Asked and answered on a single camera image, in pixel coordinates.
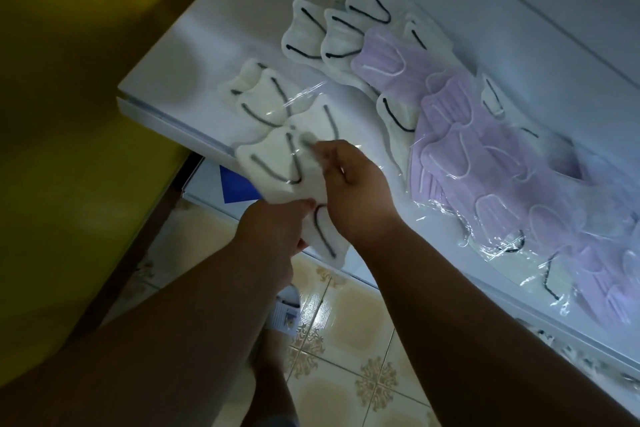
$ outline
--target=yellow surface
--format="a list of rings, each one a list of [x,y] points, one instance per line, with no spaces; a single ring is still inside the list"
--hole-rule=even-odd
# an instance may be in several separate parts
[[[186,156],[116,86],[192,0],[0,0],[0,384],[55,352]]]

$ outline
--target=person's right hand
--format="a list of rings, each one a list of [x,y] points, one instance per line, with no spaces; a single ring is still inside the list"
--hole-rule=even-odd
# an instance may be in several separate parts
[[[356,249],[376,243],[401,223],[385,175],[358,148],[330,140],[312,149],[323,166],[329,216]]]

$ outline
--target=dark brown edge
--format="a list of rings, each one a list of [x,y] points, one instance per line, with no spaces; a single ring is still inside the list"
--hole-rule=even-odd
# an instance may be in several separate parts
[[[144,259],[149,246],[153,243],[164,222],[169,218],[173,208],[175,208],[175,205],[180,200],[182,189],[188,183],[202,159],[203,157],[195,152],[191,152],[187,156],[184,164],[182,164],[178,172],[176,172],[171,184],[164,191],[162,197],[160,197],[160,200],[149,214],[145,224],[142,225],[138,235],[136,235],[116,268],[111,272],[111,275],[109,275],[109,278],[102,285],[100,291],[84,310],[84,314],[76,323],[71,334],[69,334],[62,346],[63,348],[66,348],[69,344],[90,332],[95,331],[100,324],[102,324],[109,309],[136,271],[138,264]]]

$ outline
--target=person's right arm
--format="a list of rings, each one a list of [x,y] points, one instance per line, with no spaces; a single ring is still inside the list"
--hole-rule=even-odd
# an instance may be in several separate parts
[[[318,142],[330,217],[367,263],[429,402],[448,425],[638,425],[398,215],[382,171]]]

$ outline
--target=person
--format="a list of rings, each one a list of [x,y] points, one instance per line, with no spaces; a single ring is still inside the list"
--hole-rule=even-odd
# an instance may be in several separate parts
[[[337,140],[314,151],[330,217],[371,270],[442,425],[637,425],[406,225],[384,174],[360,150]],[[222,250],[0,389],[0,424],[212,425],[291,281],[313,208],[310,200],[249,206]],[[262,333],[244,426],[297,425],[286,346],[282,333]]]

